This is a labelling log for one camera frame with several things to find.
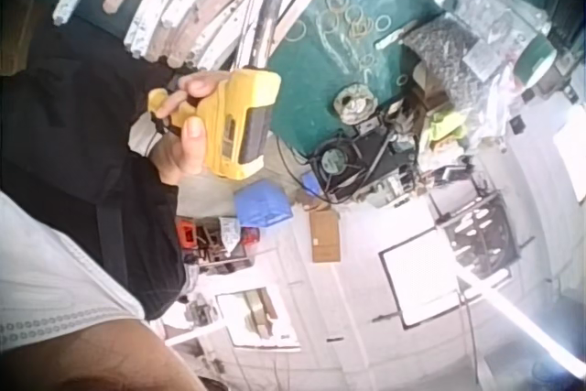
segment yellow-green object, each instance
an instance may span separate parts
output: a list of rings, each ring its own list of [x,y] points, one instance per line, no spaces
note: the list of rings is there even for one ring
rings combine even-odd
[[[207,133],[205,165],[218,176],[246,179],[264,166],[263,151],[280,84],[281,78],[274,72],[235,71],[197,108],[181,103],[167,126],[180,133],[189,117],[201,118]],[[148,111],[156,112],[167,97],[165,89],[151,91]]]
[[[466,136],[464,123],[466,116],[453,110],[437,112],[431,116],[429,125],[429,140],[439,141],[447,135],[452,135],[456,139],[462,139]]]

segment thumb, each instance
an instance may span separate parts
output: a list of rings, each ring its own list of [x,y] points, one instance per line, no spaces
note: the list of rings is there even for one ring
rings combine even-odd
[[[181,171],[187,174],[200,173],[205,162],[206,133],[203,121],[197,116],[188,118],[183,125],[181,148]]]

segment plastic container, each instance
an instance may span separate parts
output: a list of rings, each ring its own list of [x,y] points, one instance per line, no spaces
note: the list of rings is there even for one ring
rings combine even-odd
[[[270,180],[259,180],[234,194],[241,226],[266,228],[293,216],[287,195]]]
[[[557,51],[549,40],[527,23],[505,0],[435,0],[454,14],[503,61],[513,74],[532,87],[554,63]]]

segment cardboard box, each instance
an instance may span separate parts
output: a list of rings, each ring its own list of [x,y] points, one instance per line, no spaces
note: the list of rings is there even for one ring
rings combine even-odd
[[[309,213],[311,250],[314,263],[339,263],[340,228],[338,213],[332,209]]]

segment white wall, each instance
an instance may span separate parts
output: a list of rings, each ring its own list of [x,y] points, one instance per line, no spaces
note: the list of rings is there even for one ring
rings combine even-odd
[[[558,277],[563,288],[583,282],[586,212],[573,198],[552,142],[568,107],[560,97],[532,104],[524,113],[527,130],[510,138],[506,153],[488,149],[478,157],[503,193],[517,242],[534,237],[512,265],[512,281],[502,289],[530,316],[555,297],[558,286],[548,278]],[[458,199],[469,197],[468,190],[456,193],[449,202],[458,204]],[[203,277],[198,289],[213,297],[277,286],[301,350],[237,349],[226,330],[217,331],[202,342],[222,360],[222,378],[243,390],[448,389],[440,380],[429,380],[455,364],[470,362],[464,310],[407,331],[399,318],[372,323],[397,310],[378,252],[433,225],[426,201],[412,201],[396,210],[358,206],[342,211],[342,262],[332,265],[311,263],[308,216],[299,208],[294,212],[291,221],[263,231],[254,267],[230,276]],[[485,301],[471,309],[481,353],[519,336],[513,324]],[[335,337],[343,341],[326,342]],[[445,383],[467,377],[469,373],[457,373]]]

